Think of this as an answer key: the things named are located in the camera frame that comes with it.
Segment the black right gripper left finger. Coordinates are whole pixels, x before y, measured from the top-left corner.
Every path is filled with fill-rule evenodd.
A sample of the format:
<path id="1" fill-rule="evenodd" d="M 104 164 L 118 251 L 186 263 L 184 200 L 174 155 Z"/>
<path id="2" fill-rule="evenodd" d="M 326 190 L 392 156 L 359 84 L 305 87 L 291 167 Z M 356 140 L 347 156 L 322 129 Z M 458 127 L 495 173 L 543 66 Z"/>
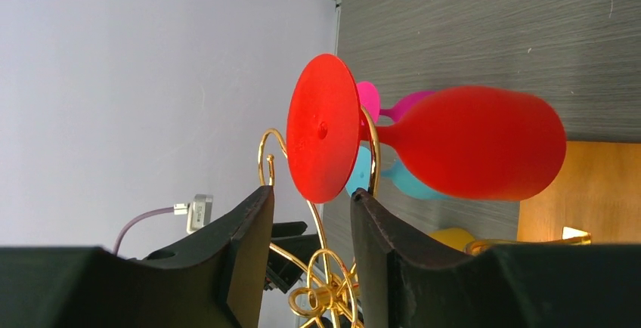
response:
<path id="1" fill-rule="evenodd" d="M 256 327 L 274 214 L 261 186 L 148 257 L 100 247 L 4 247 L 3 327 Z"/>

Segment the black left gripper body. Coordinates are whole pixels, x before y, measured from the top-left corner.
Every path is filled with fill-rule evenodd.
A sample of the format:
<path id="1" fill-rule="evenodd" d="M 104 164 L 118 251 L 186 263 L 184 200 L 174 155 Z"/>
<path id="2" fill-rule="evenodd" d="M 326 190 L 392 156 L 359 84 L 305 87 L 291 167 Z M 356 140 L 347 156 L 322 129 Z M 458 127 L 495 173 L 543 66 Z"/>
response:
<path id="1" fill-rule="evenodd" d="M 145 258 L 148 293 L 287 292 L 319 248 L 306 224 L 214 221 Z"/>

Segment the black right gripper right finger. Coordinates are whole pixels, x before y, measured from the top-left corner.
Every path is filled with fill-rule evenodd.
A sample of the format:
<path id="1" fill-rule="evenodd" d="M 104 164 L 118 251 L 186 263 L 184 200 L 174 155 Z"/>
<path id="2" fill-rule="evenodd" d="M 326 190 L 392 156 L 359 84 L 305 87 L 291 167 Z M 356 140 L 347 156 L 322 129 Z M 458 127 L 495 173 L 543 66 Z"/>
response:
<path id="1" fill-rule="evenodd" d="M 366 190 L 351 233 L 368 327 L 638 327 L 637 244 L 500 244 L 472 256 Z"/>

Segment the red wine glass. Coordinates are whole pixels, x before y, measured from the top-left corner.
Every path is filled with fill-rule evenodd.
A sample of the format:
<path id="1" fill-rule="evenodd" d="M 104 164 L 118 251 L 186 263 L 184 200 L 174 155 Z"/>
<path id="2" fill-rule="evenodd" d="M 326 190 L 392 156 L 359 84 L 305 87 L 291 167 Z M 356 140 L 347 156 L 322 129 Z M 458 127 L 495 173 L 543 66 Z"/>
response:
<path id="1" fill-rule="evenodd" d="M 302 71 L 286 122 L 290 173 L 313 203 L 346 186 L 364 141 L 390 146 L 407 170 L 438 192 L 520 201 L 558 175 L 566 133 L 557 112 L 524 92 L 461 85 L 425 97 L 399 121 L 369 129 L 347 65 L 320 54 Z"/>

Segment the pink wine glass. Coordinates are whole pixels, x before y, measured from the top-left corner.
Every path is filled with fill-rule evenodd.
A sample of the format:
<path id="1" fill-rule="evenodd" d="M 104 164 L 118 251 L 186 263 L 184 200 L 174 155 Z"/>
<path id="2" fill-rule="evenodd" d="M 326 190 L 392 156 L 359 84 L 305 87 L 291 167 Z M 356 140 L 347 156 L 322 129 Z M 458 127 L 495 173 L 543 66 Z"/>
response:
<path id="1" fill-rule="evenodd" d="M 372 82 L 358 82 L 356 87 L 361 106 L 366 109 L 374 122 L 377 122 L 380 116 L 386 116 L 393 122 L 397 122 L 416 103 L 435 93 L 434 91 L 414 92 L 397 101 L 391 108 L 381 108 L 379 91 Z"/>

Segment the yellow wine glass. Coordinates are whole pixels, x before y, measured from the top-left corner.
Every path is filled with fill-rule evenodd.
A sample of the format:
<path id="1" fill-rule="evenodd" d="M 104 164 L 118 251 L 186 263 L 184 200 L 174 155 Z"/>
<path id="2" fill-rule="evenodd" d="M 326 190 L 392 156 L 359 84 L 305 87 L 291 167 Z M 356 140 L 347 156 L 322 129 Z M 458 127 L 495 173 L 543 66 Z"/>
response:
<path id="1" fill-rule="evenodd" d="M 475 241 L 475 237 L 460 227 L 449 227 L 433 231 L 428 236 L 452 249 L 465 252 L 466 247 Z"/>

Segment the blue wine glass left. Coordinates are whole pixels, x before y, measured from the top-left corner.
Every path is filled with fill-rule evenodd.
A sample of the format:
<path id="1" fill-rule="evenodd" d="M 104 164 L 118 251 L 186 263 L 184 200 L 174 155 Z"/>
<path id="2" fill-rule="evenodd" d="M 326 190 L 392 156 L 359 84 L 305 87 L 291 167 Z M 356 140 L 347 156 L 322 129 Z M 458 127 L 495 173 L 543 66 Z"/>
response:
<path id="1" fill-rule="evenodd" d="M 370 150 L 365 146 L 360 146 L 354 168 L 345 186 L 348 195 L 352 195 L 359 187 L 368 188 L 370 164 Z M 449 198 L 414 177 L 399 159 L 394 162 L 391 168 L 382 170 L 380 176 L 389 179 L 399 191 L 417 200 L 446 200 Z"/>

